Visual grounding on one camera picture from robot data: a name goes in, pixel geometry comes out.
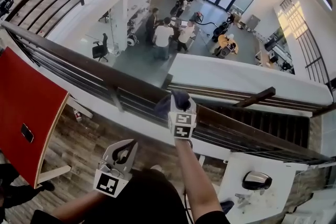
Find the white table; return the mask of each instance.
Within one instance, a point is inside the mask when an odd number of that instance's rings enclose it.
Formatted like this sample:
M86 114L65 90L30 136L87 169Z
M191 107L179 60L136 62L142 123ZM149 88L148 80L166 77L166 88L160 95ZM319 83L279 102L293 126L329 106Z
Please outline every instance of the white table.
M242 187L244 176L249 171L258 171L270 176L273 181L263 195L260 191ZM286 163L243 153L232 153L218 193L220 202L232 200L235 205L226 215L232 224L250 223L282 212L290 193L296 169ZM252 194L250 205L238 208L235 194Z

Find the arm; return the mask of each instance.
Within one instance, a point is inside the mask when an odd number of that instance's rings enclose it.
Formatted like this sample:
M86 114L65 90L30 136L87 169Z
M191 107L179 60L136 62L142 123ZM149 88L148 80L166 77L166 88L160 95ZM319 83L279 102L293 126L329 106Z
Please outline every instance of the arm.
M83 197L69 201L56 208L52 215L64 224L78 224L84 220L87 212L98 206L108 196L98 191L87 193Z
M194 221L212 211L222 211L216 191L186 140L175 140L183 182Z

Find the tabletop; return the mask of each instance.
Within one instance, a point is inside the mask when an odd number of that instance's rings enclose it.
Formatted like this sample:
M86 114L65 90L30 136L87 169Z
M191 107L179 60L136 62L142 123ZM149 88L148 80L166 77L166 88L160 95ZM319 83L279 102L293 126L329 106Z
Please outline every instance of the tabletop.
M56 85L9 47L0 56L0 148L20 175L36 188L44 154L68 92ZM21 133L22 124L34 139Z
M236 41L234 41L234 39L231 39L229 38L229 40L227 40L227 36L226 35L220 35L218 37L218 44L220 47L224 48L226 47L227 45L229 44L232 44L232 43L235 43L236 44L236 48L234 51L232 51L231 53L235 53L237 54L238 51L239 51L239 48L238 48L238 43Z
M242 187L244 176L249 171L262 172L272 178L269 189L261 195L260 190ZM296 170L285 163L243 153L232 153L218 193L220 202L232 200L235 205L226 215L230 223L244 224L259 221L282 212ZM239 208L236 194L250 195L250 205Z

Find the staircase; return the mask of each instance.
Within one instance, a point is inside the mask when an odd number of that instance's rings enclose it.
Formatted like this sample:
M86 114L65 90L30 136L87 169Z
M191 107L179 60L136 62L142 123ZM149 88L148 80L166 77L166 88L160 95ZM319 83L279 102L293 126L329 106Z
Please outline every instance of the staircase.
M202 103L202 105L236 121L308 148L310 120L307 117L236 108L223 104L219 106Z

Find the black shirt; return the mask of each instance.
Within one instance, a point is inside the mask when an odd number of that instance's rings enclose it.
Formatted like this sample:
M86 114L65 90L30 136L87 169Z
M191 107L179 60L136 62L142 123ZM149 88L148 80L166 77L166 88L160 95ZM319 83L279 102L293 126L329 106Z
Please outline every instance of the black shirt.
M36 210L31 224L62 224ZM109 197L87 213L84 224L188 224L185 208L174 186L156 170L134 172L117 198ZM221 211L201 216L196 224L229 224Z

